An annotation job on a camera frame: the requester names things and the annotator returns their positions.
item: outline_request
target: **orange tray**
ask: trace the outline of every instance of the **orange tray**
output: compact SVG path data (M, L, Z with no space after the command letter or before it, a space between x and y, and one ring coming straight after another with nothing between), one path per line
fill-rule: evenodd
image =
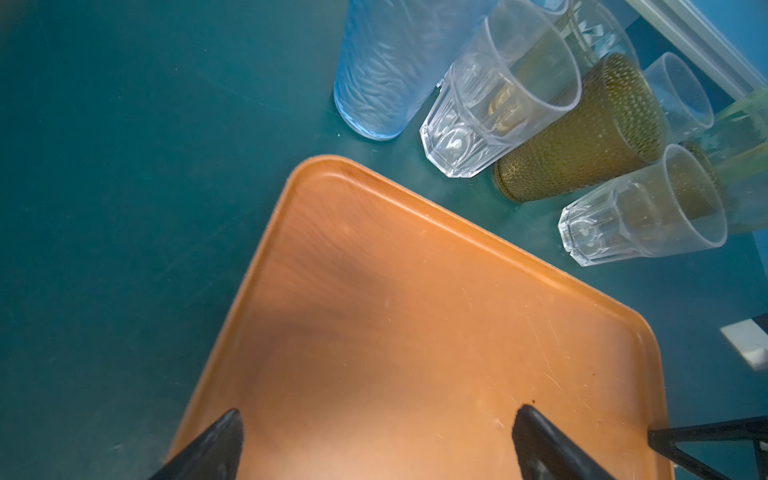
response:
M227 409L239 480L520 478L535 404L619 479L673 478L643 317L341 157L293 172L170 454Z

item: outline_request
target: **white object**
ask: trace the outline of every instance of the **white object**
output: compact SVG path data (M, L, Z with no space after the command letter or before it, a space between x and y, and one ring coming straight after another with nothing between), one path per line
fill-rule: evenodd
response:
M731 323L720 331L753 369L768 368L768 333L754 320Z

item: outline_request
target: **olive green textured tumbler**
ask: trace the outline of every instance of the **olive green textured tumbler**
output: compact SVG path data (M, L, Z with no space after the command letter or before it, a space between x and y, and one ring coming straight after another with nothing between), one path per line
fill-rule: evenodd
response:
M496 162L494 180L515 202L554 197L658 161L665 134L639 67L609 55L587 74L579 105Z

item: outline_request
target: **cup rim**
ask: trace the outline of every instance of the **cup rim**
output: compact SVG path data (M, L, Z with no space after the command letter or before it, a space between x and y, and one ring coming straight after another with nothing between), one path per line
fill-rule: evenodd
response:
M706 180L706 182L712 188L712 192L714 193L714 196L717 199L717 206L719 207L718 211L720 212L720 214L718 215L718 217L720 218L720 223L723 225L723 228L722 228L723 235L722 235L722 237L718 241L713 242L711 240L708 240L704 235L702 235L701 232L699 232L699 230L696 227L694 227L694 224L690 221L688 216L683 212L683 209L680 207L680 201L677 199L677 195L675 195L675 193L674 193L674 189L673 189L673 186L672 186L672 180L670 179L670 172L669 172L669 167L668 167L668 165L669 165L669 158L672 155L671 151L675 151L675 153L680 152L680 153L683 154L683 156L688 158L689 161L692 162L696 166L696 169L699 171L699 173L703 176L703 178ZM721 247L725 243L725 241L728 239L728 222L727 222L727 219L726 219L726 216L725 216L725 208L724 208L724 205L723 205L723 199L720 197L720 194L717 192L717 186L712 181L712 178L707 173L707 171L704 170L704 167L701 164L701 162L699 162L696 159L696 157L694 157L694 155L692 153L690 153L686 148L681 147L678 144L669 144L669 145L667 145L666 148L664 148L664 156L662 157L662 162L664 162L664 164L662 166L664 167L664 179L667 182L667 187L670 189L670 192L672 192L672 196L674 197L674 201L677 204L677 208L678 208L678 210L680 210L680 212L681 212L681 214L683 216L683 219L685 220L685 223L690 228L690 231L694 232L694 235L699 240L704 242L706 245L709 245L710 248Z
M573 52L568 47L568 44L565 43L565 40L559 35L558 30L554 26L554 23L547 18L547 16L542 11L541 7L535 5L533 2L529 2L528 0L505 0L508 2L515 2L518 5L520 5L522 8L526 8L530 12L533 12L534 15L538 16L543 22L548 24L548 29L551 33L555 34L556 38L560 42L560 44L565 48L565 51L568 53L568 57L571 59L571 65L573 66L573 70L576 72L576 80L578 82L578 90L576 92L576 95L574 96L574 100L563 107L550 104L546 101L541 100L536 95L532 94L518 79L515 77L512 72L509 70L509 66L506 65L506 62L502 60L501 55L498 54L498 48L496 47L496 43L493 41L493 35L491 35L491 28L488 26L488 17L485 18L482 22L481 28L483 29L484 34L487 36L488 41L491 42L491 46L493 47L493 56L496 60L496 63L501 65L501 71L502 75L509 80L511 83L513 83L517 88L520 88L523 90L526 95L531 98L534 102L541 105L544 108L548 108L553 111L561 111L563 114L568 113L569 111L573 110L576 105L578 105L579 101L581 101L581 92L583 91L583 81L581 78L581 72L578 69L578 64L576 63L576 58L574 57Z
M683 105L683 108L685 108L685 111L688 112L688 116L697 124L701 125L704 130L712 127L715 123L715 116L712 111L712 102L710 101L709 96L707 96L707 93L704 91L704 87L701 86L701 82L698 78L696 78L696 75L694 74L694 71L690 69L687 63L683 61L682 58L678 57L671 51L666 51L659 58L657 58L656 61L661 60L661 64L664 67L664 77L666 77L667 82L672 87L672 93L674 93L675 99L677 99L677 102L681 105ZM670 78L670 72L668 65L674 62L677 65L682 65L683 70L687 73L687 75L691 78L692 82L691 85L694 89L696 89L697 93L701 95L706 101L707 101L707 111L704 112L704 117L708 119L707 123L703 123L698 118L696 118L696 115L688 108L688 103L683 101L683 98L680 96L680 92L677 91L677 86L674 82L672 82L672 78Z

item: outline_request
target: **tray rim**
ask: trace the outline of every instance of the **tray rim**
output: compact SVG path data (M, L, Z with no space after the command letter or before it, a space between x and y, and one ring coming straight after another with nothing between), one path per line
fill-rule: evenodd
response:
M411 201L423 203L427 208L435 212L435 216L430 214L424 214L412 208L407 208L402 202L397 202L391 197L388 197L382 192L372 189L370 186L362 185L360 182L355 182L348 176L339 174L339 171L333 171L333 167L345 167L350 170L355 170L357 174L364 175L370 180L382 185L383 188L394 190L397 194L404 195ZM494 235L491 232L481 228L478 225L454 214L450 210L431 202L430 200L416 194L415 192L408 190L400 184L376 173L369 168L350 160L349 158L341 157L339 155L323 154L309 157L302 161L294 168L290 176L286 180L285 187L275 205L274 211L270 216L270 220L267 223L266 228L262 234L262 237L257 247L256 253L253 255L248 268L243 276L243 281L237 289L237 294L234 297L232 306L230 307L227 316L223 322L221 330L216 338L214 347L211 349L203 368L200 378L197 380L197 384L194 387L190 401L187 404L187 408L184 410L181 421L177 428L174 438L170 444L169 451L167 453L166 462L173 458L185 445L178 445L180 438L187 435L189 429L189 421L194 416L194 413L200 408L201 393L206 389L207 384L210 382L211 377L215 374L215 370L218 367L216 359L219 358L222 352L227 348L228 344L233 341L233 336L230 335L231 330L237 325L237 318L240 310L243 307L243 298L250 290L250 286L254 280L257 279L257 274L260 268L261 260L269 250L271 243L273 242L273 233L281 224L284 207L290 201L295 189L306 180L311 180L317 177L317 174L323 174L325 176L334 176L344 181L357 184L359 187L364 188L368 192L375 194L378 197L391 201L400 207L419 215L420 217L434 223L435 225L445 228L448 231L453 232L461 237L466 237L465 233L459 233L457 228L451 228L450 226L461 226L464 229L470 229L473 235L482 235L488 239L488 244L479 243L474 239L468 239L473 244L481 247L483 250L488 251L502 258L503 260L511 263L512 265L524 270L527 274L533 276L537 280L546 282L550 286L562 290L566 284L569 286L575 286L577 289L576 297L583 301L592 303L593 307L598 307L611 316L620 319L622 322L629 324L630 327L637 334L638 342L641 345L644 353L646 367L646 379L647 386L658 392L657 398L647 399L647 407L649 412L660 412L660 421L656 424L649 425L649 429L666 428L669 425L669 413L667 409L666 392L664 391L664 371L661 363L661 352L659 349L658 341L650 327L650 324L646 319L637 311L631 309L629 306L624 305L611 296L602 293L600 290L586 284L578 278L558 269L556 266L551 265L538 258L537 256L523 250L520 247L515 246L512 243L502 239L501 237ZM545 274L535 275L530 270L533 268L543 269ZM657 455L656 458L657 471L662 473L664 463L667 464L669 475L668 479L674 479L674 467L671 462L664 457Z

